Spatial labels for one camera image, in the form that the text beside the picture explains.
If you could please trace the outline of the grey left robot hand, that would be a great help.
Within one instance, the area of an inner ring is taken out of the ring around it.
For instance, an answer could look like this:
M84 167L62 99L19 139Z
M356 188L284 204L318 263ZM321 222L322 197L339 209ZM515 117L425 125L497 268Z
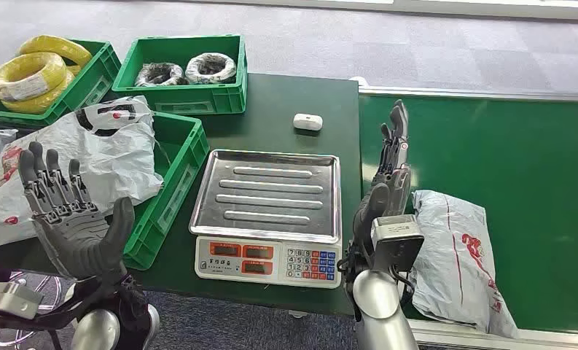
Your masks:
M126 275L123 249L135 220L129 197L114 202L107 221L90 197L80 162L70 160L65 175L58 151L44 150L37 141L20 153L18 171L37 236L60 274L75 279Z

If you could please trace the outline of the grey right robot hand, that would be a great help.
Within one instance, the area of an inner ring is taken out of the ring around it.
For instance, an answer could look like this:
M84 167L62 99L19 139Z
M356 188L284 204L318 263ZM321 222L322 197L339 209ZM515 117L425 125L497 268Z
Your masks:
M377 171L370 188L362 198L353 221L353 242L366 258L369 267L385 271L404 264L393 253L399 251L399 242L388 234L377 235L372 228L375 219L391 218L404 214L412 169L407 162L408 119L407 108L401 99L394 102L390 124L383 123L383 135Z

